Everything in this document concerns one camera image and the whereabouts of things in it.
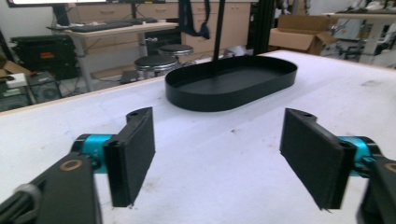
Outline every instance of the wall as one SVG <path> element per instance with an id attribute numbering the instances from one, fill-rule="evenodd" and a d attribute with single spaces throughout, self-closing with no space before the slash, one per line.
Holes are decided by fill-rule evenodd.
<path id="1" fill-rule="evenodd" d="M 311 15 L 342 10 L 352 0 L 311 0 Z M 53 20 L 51 7 L 9 8 L 6 0 L 0 0 L 0 29 L 7 42 L 13 36 L 50 35 L 46 28 Z"/>
<path id="2" fill-rule="evenodd" d="M 0 0 L 0 29 L 9 46 L 14 36 L 50 35 L 46 26 L 51 23 L 51 7 L 9 8 L 6 0 Z"/>

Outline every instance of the black tray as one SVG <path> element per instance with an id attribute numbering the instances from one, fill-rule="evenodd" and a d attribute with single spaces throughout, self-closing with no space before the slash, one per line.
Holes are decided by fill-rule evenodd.
<path id="1" fill-rule="evenodd" d="M 241 56 L 178 68 L 166 75 L 166 97 L 194 111 L 236 108 L 294 84 L 297 65 L 284 60 Z"/>

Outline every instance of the wire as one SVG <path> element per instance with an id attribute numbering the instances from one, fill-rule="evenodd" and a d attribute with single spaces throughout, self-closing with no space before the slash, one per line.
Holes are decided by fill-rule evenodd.
<path id="1" fill-rule="evenodd" d="M 32 198 L 27 193 L 17 192 L 0 207 L 0 223 L 12 223 L 32 206 Z"/>

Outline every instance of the white table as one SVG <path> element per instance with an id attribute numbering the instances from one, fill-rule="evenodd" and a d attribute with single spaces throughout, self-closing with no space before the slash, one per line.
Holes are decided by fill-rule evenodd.
<path id="1" fill-rule="evenodd" d="M 368 63 L 391 67 L 396 65 L 396 49 L 375 55 L 375 49 L 382 31 L 386 25 L 396 22 L 396 14 L 347 14 L 347 13 L 326 13 L 327 16 L 338 19 L 360 19 L 366 20 L 366 24 L 372 24 L 371 32 L 364 44 L 363 53 L 359 59 L 360 63 Z"/>
<path id="2" fill-rule="evenodd" d="M 396 159 L 394 70 L 297 52 L 295 84 L 236 109 L 202 113 L 171 105 L 163 77 L 0 114 L 0 202 L 66 155 L 83 133 L 117 133 L 125 115 L 152 106 L 156 154 L 133 209 L 111 206 L 97 175 L 104 222 L 356 223 L 366 179 L 350 177 L 342 210 L 319 211 L 279 153 L 286 107 L 318 117 L 335 135 L 374 139 Z"/>
<path id="3" fill-rule="evenodd" d="M 176 27 L 177 23 L 155 22 L 89 33 L 76 33 L 71 31 L 66 31 L 65 33 L 72 38 L 73 43 L 76 47 L 78 63 L 81 68 L 81 73 L 84 77 L 87 90 L 94 91 L 91 77 L 92 72 L 101 71 L 112 67 L 134 64 L 134 60 L 136 60 L 137 58 L 148 55 L 146 48 L 145 32 L 174 29 Z M 110 52 L 86 54 L 83 47 L 83 41 L 86 39 L 100 39 L 109 36 L 130 34 L 138 34 L 138 51 L 135 51 L 131 48 L 125 48 L 111 50 Z"/>

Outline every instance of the black stool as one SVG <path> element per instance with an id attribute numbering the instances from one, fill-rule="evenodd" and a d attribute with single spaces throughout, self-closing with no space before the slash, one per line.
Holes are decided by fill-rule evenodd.
<path id="1" fill-rule="evenodd" d="M 147 72 L 153 72 L 157 77 L 162 71 L 171 70 L 176 67 L 177 60 L 167 55 L 150 55 L 134 61 L 137 71 L 144 72 L 145 78 L 148 78 Z"/>
<path id="2" fill-rule="evenodd" d="M 158 53 L 161 55 L 169 55 L 175 57 L 178 64 L 180 64 L 178 56 L 192 54 L 193 52 L 194 49 L 191 46 L 182 44 L 164 45 L 158 50 Z"/>

